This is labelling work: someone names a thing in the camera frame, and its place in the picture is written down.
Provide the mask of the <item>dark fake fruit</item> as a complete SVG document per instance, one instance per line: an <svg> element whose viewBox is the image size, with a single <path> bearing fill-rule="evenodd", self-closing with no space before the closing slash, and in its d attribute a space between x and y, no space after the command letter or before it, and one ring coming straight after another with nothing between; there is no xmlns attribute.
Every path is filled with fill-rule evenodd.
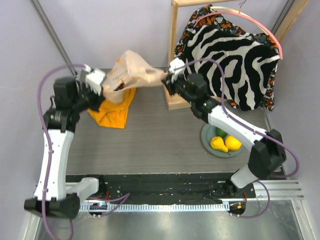
<svg viewBox="0 0 320 240"><path fill-rule="evenodd" d="M118 90L122 90L122 89L124 89L124 88L125 88L125 84L122 83L116 90L118 91Z"/></svg>

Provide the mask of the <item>green fake fruit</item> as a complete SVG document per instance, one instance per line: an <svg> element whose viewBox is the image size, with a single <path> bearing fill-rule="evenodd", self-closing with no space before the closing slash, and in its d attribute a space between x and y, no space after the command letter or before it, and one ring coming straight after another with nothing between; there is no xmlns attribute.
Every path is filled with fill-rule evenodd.
<svg viewBox="0 0 320 240"><path fill-rule="evenodd" d="M228 133L226 131L224 131L218 127L215 128L215 134L217 137L221 137L221 138L225 138L228 135Z"/></svg>

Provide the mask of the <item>banana print plastic bag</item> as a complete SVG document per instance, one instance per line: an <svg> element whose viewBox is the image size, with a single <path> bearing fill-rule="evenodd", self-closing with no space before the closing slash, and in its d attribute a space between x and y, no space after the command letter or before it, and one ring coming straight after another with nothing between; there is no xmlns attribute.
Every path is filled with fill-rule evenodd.
<svg viewBox="0 0 320 240"><path fill-rule="evenodd" d="M158 87L166 76L164 70L152 67L139 54L127 50L106 74L106 80L102 84L103 96L112 103L119 104L123 101L126 90ZM121 84L125 84L125 88L116 90Z"/></svg>

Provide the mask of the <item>yellow fake pear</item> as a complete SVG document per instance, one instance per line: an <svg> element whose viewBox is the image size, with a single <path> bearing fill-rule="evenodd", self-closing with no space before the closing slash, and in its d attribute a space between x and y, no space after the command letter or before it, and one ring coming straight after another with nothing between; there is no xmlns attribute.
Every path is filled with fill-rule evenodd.
<svg viewBox="0 0 320 240"><path fill-rule="evenodd" d="M224 152L224 153L228 153L229 150L228 148L226 147L225 143L224 143L224 140L222 137L220 136L215 136L211 139L210 141L210 146L215 149L215 150L219 150L221 152Z"/></svg>

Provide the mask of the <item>yellow fake lemon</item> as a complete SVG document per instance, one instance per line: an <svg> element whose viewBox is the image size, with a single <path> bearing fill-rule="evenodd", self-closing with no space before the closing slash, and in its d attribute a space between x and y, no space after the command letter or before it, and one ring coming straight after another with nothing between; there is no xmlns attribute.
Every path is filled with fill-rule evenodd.
<svg viewBox="0 0 320 240"><path fill-rule="evenodd" d="M242 147L242 143L231 135L225 138L224 143L229 151L238 151Z"/></svg>

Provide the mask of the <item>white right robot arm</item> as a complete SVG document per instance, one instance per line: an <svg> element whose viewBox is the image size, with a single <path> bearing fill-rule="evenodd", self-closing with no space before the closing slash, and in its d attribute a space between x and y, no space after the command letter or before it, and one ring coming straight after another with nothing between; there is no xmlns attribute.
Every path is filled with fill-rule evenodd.
<svg viewBox="0 0 320 240"><path fill-rule="evenodd" d="M269 177L287 159L279 131L256 127L224 108L209 95L202 75L192 73L186 80L181 76L172 79L169 74L162 80L169 94L189 102L196 118L235 137L250 152L248 163L226 181L225 190L230 197L238 197L249 184Z"/></svg>

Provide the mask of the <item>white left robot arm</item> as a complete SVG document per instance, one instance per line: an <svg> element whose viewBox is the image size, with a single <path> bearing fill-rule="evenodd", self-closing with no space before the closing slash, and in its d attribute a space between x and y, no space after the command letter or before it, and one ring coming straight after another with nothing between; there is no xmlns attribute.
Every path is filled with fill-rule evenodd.
<svg viewBox="0 0 320 240"><path fill-rule="evenodd" d="M40 178L32 198L24 209L37 216L45 212L50 218L75 219L81 202L93 197L102 199L107 192L104 177L88 174L71 188L66 188L66 170L76 124L80 113L87 110L98 96L75 80L57 80L53 85L51 106L43 118L44 153Z"/></svg>

